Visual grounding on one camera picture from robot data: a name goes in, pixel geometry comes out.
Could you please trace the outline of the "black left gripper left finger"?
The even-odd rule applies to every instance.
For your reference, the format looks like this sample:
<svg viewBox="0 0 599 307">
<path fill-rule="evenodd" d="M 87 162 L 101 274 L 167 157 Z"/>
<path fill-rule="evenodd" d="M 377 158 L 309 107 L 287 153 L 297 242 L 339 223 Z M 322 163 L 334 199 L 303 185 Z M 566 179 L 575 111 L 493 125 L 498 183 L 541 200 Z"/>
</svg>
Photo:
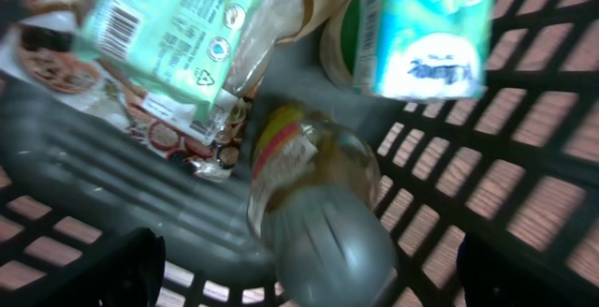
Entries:
<svg viewBox="0 0 599 307">
<path fill-rule="evenodd" d="M 137 228 L 36 284 L 27 294 L 27 304 L 154 306 L 163 283 L 165 261 L 165 240 L 148 228 Z"/>
</svg>

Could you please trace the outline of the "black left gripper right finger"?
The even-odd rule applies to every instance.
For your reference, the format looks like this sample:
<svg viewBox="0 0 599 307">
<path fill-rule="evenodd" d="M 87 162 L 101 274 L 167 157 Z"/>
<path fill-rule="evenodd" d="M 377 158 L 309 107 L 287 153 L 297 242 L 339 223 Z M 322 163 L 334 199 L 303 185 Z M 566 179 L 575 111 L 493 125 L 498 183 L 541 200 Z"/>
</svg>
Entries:
<svg viewBox="0 0 599 307">
<path fill-rule="evenodd" d="M 523 269 L 476 235 L 467 234 L 457 255 L 467 307 L 597 306 L 598 296 L 554 287 Z"/>
</svg>

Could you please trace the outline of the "yellow drink bottle grey cap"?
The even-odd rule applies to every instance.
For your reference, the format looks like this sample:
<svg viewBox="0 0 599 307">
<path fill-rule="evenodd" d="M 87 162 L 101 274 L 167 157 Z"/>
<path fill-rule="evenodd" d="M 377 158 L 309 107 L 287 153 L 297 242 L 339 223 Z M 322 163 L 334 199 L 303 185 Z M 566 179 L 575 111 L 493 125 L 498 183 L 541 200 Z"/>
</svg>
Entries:
<svg viewBox="0 0 599 307">
<path fill-rule="evenodd" d="M 380 169 L 351 129 L 302 105 L 273 111 L 251 155 L 248 225 L 300 306 L 374 306 L 397 274 L 373 212 Z"/>
</svg>

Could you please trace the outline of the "teal white tissue pack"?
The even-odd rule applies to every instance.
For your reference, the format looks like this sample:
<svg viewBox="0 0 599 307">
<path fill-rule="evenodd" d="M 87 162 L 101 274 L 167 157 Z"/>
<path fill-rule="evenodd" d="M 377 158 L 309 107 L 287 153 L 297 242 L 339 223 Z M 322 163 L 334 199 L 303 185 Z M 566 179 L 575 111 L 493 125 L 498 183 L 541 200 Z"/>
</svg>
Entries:
<svg viewBox="0 0 599 307">
<path fill-rule="evenodd" d="M 495 0 L 360 0 L 353 88 L 396 100 L 478 98 Z"/>
</svg>

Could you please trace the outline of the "green white can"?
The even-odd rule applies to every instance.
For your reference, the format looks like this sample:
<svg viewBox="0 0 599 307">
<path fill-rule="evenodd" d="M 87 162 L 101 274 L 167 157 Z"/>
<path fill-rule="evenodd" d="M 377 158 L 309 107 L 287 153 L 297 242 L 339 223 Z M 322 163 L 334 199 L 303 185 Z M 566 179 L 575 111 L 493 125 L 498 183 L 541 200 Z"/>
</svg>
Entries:
<svg viewBox="0 0 599 307">
<path fill-rule="evenodd" d="M 360 94 L 354 70 L 360 23 L 360 0 L 346 0 L 328 19 L 320 38 L 320 62 L 338 88 Z"/>
</svg>

